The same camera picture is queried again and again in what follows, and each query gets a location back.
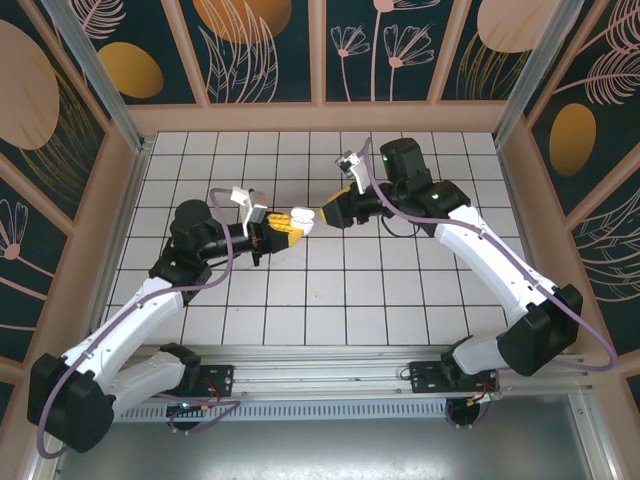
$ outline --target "white tile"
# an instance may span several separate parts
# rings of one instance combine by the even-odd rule
[[[209,180],[213,155],[185,155],[180,166],[180,180]]]
[[[462,134],[459,132],[435,132],[433,141],[438,155],[465,155],[467,153]]]
[[[311,155],[309,157],[309,178],[312,180],[338,180],[342,170],[336,165],[337,155]]]
[[[344,272],[307,272],[307,305],[344,305]]]
[[[353,227],[344,230],[345,237],[378,237],[380,231],[378,230],[378,220],[376,218],[370,218],[368,222],[362,225],[354,224]]]
[[[422,287],[417,271],[383,272],[387,305],[422,305]]]
[[[213,207],[209,207],[209,210],[211,210],[211,216],[214,219],[220,221],[220,216],[218,215],[218,212],[216,211],[216,209]],[[238,211],[237,208],[222,209],[222,219],[227,225],[238,222],[240,219],[239,215],[240,215],[240,212]]]
[[[260,265],[253,264],[253,257],[250,253],[244,253],[233,260],[233,270],[267,270],[269,268],[269,255],[264,255],[260,259]]]
[[[380,241],[377,238],[345,238],[344,260],[347,270],[380,270]]]
[[[465,307],[471,335],[497,335],[507,328],[502,307]]]
[[[373,139],[374,155],[380,155],[380,147],[384,144],[402,138],[402,134],[400,132],[373,132],[371,135]]]
[[[158,260],[162,244],[162,238],[130,238],[121,268],[149,270]]]
[[[186,310],[183,309],[158,325],[151,332],[151,335],[145,339],[144,345],[166,345],[172,342],[180,343],[186,313]]]
[[[251,132],[247,153],[278,153],[278,132]]]
[[[229,305],[266,305],[267,272],[235,271],[231,274]]]
[[[153,147],[154,155],[182,155],[187,132],[159,132]]]
[[[279,155],[276,170],[278,180],[307,180],[309,155]]]
[[[490,133],[465,133],[464,143],[469,154],[495,155],[496,147]]]
[[[503,238],[502,241],[513,250],[513,253],[518,255],[521,259],[526,261],[526,255],[524,254],[524,247],[519,238]]]
[[[220,132],[216,155],[218,154],[242,154],[247,153],[247,132]]]
[[[481,207],[510,207],[511,200],[504,182],[477,181],[476,190]]]
[[[142,283],[149,278],[147,270],[121,270],[113,290],[112,305],[124,305],[140,290]]]
[[[177,207],[187,200],[207,200],[209,182],[206,180],[180,180],[173,196],[173,206]]]
[[[468,336],[462,307],[427,307],[427,323],[431,345],[452,345]]]
[[[191,305],[187,309],[187,319],[182,332],[182,344],[187,346],[220,345],[222,343],[225,308],[193,307]]]
[[[139,207],[170,207],[176,182],[151,180],[144,182]]]
[[[345,337],[344,308],[307,308],[307,345],[344,345]]]
[[[309,182],[309,205],[322,207],[327,200],[342,190],[340,180],[311,180]]]
[[[450,270],[422,272],[425,305],[462,305],[458,274]]]
[[[237,180],[232,182],[234,185],[239,185]],[[261,192],[269,197],[269,201],[273,205],[273,195],[276,188],[275,180],[244,180],[242,182],[242,188],[245,190],[254,189],[256,192]]]
[[[427,345],[424,307],[387,307],[389,345]]]
[[[137,208],[131,236],[163,237],[169,212],[168,208]]]
[[[431,178],[433,178],[434,181],[440,180],[441,175],[437,157],[435,155],[423,155],[422,158],[424,158],[424,164],[431,172]]]
[[[345,272],[347,305],[384,305],[382,272]]]
[[[459,272],[465,305],[499,305],[497,297],[472,271]]]
[[[370,132],[342,132],[342,153],[346,152],[359,152],[364,147],[364,143],[367,138],[371,136]]]
[[[387,322],[384,308],[348,307],[347,344],[386,345]]]
[[[267,304],[277,306],[304,305],[307,272],[277,271],[269,272]]]
[[[280,132],[279,153],[309,153],[309,132]]]
[[[267,307],[265,345],[304,345],[304,307]]]
[[[500,237],[519,236],[516,219],[510,208],[483,208],[482,218]]]
[[[247,155],[244,162],[245,179],[276,178],[276,155]]]
[[[418,251],[413,238],[382,238],[382,268],[385,270],[417,270]]]
[[[216,150],[218,132],[189,132],[185,155],[213,155]]]
[[[440,175],[445,180],[470,180],[471,168],[466,155],[438,155]]]
[[[418,238],[418,258],[421,270],[455,270],[451,250],[435,238]]]
[[[340,155],[339,132],[311,132],[311,153]]]
[[[423,155],[435,153],[431,132],[402,132],[402,137],[413,138],[420,145]]]
[[[383,221],[387,225],[389,230],[391,230],[396,235],[400,235],[401,237],[407,237],[409,235],[414,235],[415,232],[416,232],[416,229],[419,228],[419,227],[413,225],[412,223],[406,221],[404,218],[401,218],[401,217],[398,217],[398,216],[391,217],[391,218],[385,218],[384,220],[382,220],[382,217],[378,217],[378,220],[380,222],[380,227],[379,228],[380,228],[380,236],[381,237],[393,237],[393,235],[391,235],[387,231],[387,229],[384,228],[384,225],[382,224]]]
[[[500,160],[495,155],[469,155],[474,180],[502,180]]]
[[[271,255],[271,270],[304,270],[307,268],[307,240],[299,240],[293,247]]]
[[[458,188],[462,190],[467,197],[469,197],[469,199],[471,200],[471,205],[473,205],[474,207],[478,206],[478,195],[476,195],[476,187],[473,184],[473,181],[456,180],[453,183],[455,183],[458,186]]]
[[[264,307],[228,307],[223,343],[262,345],[264,316]]]
[[[307,203],[307,180],[278,180],[276,182],[276,207],[304,206]]]
[[[216,155],[213,159],[211,178],[242,180],[244,158],[244,155]]]
[[[211,203],[211,196],[209,195],[209,191],[212,188],[225,188],[230,190],[234,186],[240,186],[240,182],[238,180],[212,180],[211,182],[209,182],[209,185],[207,186],[207,194],[206,194],[207,205],[209,205],[210,207],[213,207],[213,203]],[[237,203],[231,201],[231,195],[227,193],[216,193],[216,200],[218,200],[218,203],[220,204],[221,207],[226,207],[226,208],[238,207]]]
[[[151,157],[146,180],[175,180],[180,170],[180,155],[154,155]]]
[[[342,270],[344,268],[342,239],[309,238],[307,265],[309,270]]]
[[[213,272],[212,278],[209,280],[215,280],[220,276],[219,271]],[[225,278],[221,284],[215,287],[206,288],[198,292],[198,294],[191,300],[189,306],[222,306],[227,304],[227,294],[229,293],[229,277]]]
[[[324,220],[322,220],[322,218],[320,218],[318,215],[316,215],[316,218],[313,222],[313,230],[311,230],[309,237],[342,237],[342,230],[340,228],[330,227],[329,225],[324,223]]]

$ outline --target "black grid line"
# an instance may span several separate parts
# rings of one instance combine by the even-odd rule
[[[311,132],[309,132],[309,170],[307,174],[307,205],[311,203]],[[307,308],[309,308],[309,238],[305,240],[305,255],[304,255],[304,330],[302,343],[307,344]]]
[[[249,151],[249,137],[251,136],[251,133],[247,134],[247,148],[246,150]],[[276,200],[276,185],[277,185],[277,178],[278,178],[278,159],[280,158],[280,132],[278,132],[278,141],[276,142],[276,171],[275,171],[275,175],[274,175],[274,180],[273,180],[273,204],[275,205],[275,200]],[[246,152],[245,152],[245,159],[244,159],[244,166],[242,167],[242,185],[244,185],[244,172],[247,170],[247,156],[246,156]],[[265,288],[265,294],[264,294],[264,322],[262,324],[262,344],[265,344],[266,341],[266,336],[267,336],[267,312],[269,309],[269,276],[271,274],[271,254],[269,254],[268,257],[268,265],[267,265],[267,286]],[[231,291],[231,282],[229,282],[229,291]]]
[[[342,134],[338,134],[338,144],[340,145],[340,150],[344,150],[342,147]],[[344,178],[341,176],[340,186],[344,185]],[[347,304],[349,300],[347,299],[347,246],[344,241],[344,229],[340,230],[341,238],[342,238],[342,271],[343,271],[343,282],[342,287],[344,289],[344,344],[349,344],[349,315],[347,312]]]

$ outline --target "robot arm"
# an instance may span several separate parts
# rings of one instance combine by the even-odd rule
[[[483,237],[498,238],[469,198],[452,182],[434,182],[422,152],[412,139],[400,139],[381,147],[389,182],[380,189],[391,203],[413,216],[463,221],[482,230],[481,236],[455,225],[420,225],[462,258],[485,282],[504,307],[512,327],[485,337],[467,337],[442,355],[443,373],[452,384],[465,375],[509,367],[521,375],[533,375],[577,337],[578,324],[536,290],[536,285],[555,293],[563,303],[579,313],[582,296],[572,286],[559,289],[551,280],[518,259],[535,278],[531,284],[504,255]],[[320,216],[328,225],[349,228],[372,216],[393,216],[380,201],[366,174],[363,161],[348,152],[336,163],[354,182],[331,197]],[[510,253],[513,252],[500,240]]]
[[[233,189],[231,198],[240,204],[242,216],[242,222],[229,226],[234,256],[250,253],[256,265],[263,255],[293,246],[313,227],[314,213],[306,208],[294,208],[290,215],[267,212],[262,194],[238,188]],[[145,304],[140,300],[172,287],[205,284],[211,277],[207,261],[227,255],[221,225],[203,201],[181,204],[170,231],[171,239],[150,269],[149,278],[124,307],[61,357],[45,354],[31,369],[27,417],[37,425],[54,385],[71,365],[86,357],[60,391],[46,422],[48,433],[78,452],[95,446],[115,416],[179,385],[192,391],[199,378],[200,358],[176,344],[164,345],[150,359],[120,371],[145,339],[198,292],[164,293]],[[89,345],[131,306],[138,308],[87,354]]]

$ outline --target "floral line drawing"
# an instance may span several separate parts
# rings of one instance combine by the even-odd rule
[[[584,85],[592,104],[623,105],[640,87],[640,4],[638,0],[618,1],[609,17],[607,28],[587,42],[576,55],[594,42],[606,38],[611,50],[592,65],[587,78],[563,85],[553,95]]]
[[[53,273],[34,265],[20,255],[28,218],[29,210],[20,202],[16,202],[15,209],[12,211],[6,199],[0,200],[0,260],[17,260],[37,272],[53,278]],[[47,298],[46,295],[3,277],[0,277],[0,283],[39,300],[44,301]]]
[[[440,3],[440,0],[420,0],[413,2],[409,0],[373,0],[373,6],[378,13],[376,14],[376,23],[373,31],[373,50],[371,54],[371,101],[376,101],[376,55],[378,53],[378,33],[380,32],[380,21],[383,13],[389,13],[396,10],[420,10],[423,8],[434,7]]]
[[[249,28],[245,28],[243,16],[230,0],[220,0],[224,16],[211,0],[203,0],[202,6],[208,24],[221,35],[209,35],[198,27],[209,52],[207,92],[215,103],[255,103],[263,95],[271,102],[278,87],[278,52],[267,23],[256,19],[249,5],[244,5]],[[224,42],[220,37],[230,38]]]
[[[347,74],[344,67],[344,59],[354,55],[360,55],[367,53],[371,46],[365,42],[366,36],[362,31],[362,26],[347,27],[342,32],[341,27],[333,27],[331,29],[331,40],[336,47],[338,55],[340,56],[340,65],[342,67],[342,83],[344,84],[344,92],[347,95],[347,101],[351,101],[351,95],[349,94],[349,86],[347,84]]]
[[[640,297],[640,191],[619,207],[585,219],[574,236],[599,301]]]
[[[15,325],[5,325],[0,323],[0,328],[6,328],[7,330],[21,330],[24,332],[35,332],[36,327],[16,327]]]
[[[429,28],[431,25],[423,28],[406,27],[400,38],[398,38],[398,25],[384,29],[384,45],[391,66],[389,101],[393,101],[393,80],[396,69],[433,61],[433,49],[427,50],[431,44]]]

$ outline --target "gray metal floor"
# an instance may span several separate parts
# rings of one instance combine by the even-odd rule
[[[471,431],[443,419],[223,422],[185,438],[118,424],[60,469],[60,480],[592,478],[563,397],[507,398]]]

